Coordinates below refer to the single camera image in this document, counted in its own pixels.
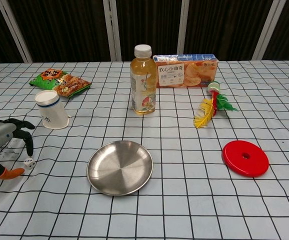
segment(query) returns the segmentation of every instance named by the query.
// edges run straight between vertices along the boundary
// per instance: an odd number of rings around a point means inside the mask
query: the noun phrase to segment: juice bottle
[[[138,115],[156,110],[157,69],[151,55],[149,45],[134,47],[135,59],[130,64],[130,78],[132,107]]]

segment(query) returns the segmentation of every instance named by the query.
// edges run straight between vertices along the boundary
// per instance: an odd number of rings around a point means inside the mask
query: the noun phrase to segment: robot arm
[[[21,128],[34,129],[35,126],[28,121],[21,121],[14,118],[4,121],[0,120],[0,147],[9,142],[13,137],[23,139],[27,154],[31,157],[34,152],[33,139],[29,132],[23,131]],[[0,179],[13,179],[21,175],[24,171],[23,168],[9,171],[0,164]]]

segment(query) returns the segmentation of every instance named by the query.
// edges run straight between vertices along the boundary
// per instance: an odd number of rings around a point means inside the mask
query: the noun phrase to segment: metal plate
[[[133,141],[114,141],[90,158],[86,174],[91,185],[106,195],[123,196],[149,180],[154,163],[147,149]]]

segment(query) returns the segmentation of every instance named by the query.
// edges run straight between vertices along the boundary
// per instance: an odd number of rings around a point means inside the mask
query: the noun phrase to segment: cracker box
[[[213,54],[154,55],[157,88],[207,87],[215,80],[218,59]]]

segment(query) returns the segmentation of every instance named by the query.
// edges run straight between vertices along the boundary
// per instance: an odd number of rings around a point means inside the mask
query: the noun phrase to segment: white cup
[[[69,116],[56,91],[44,90],[35,95],[42,124],[48,129],[63,129],[69,124]]]

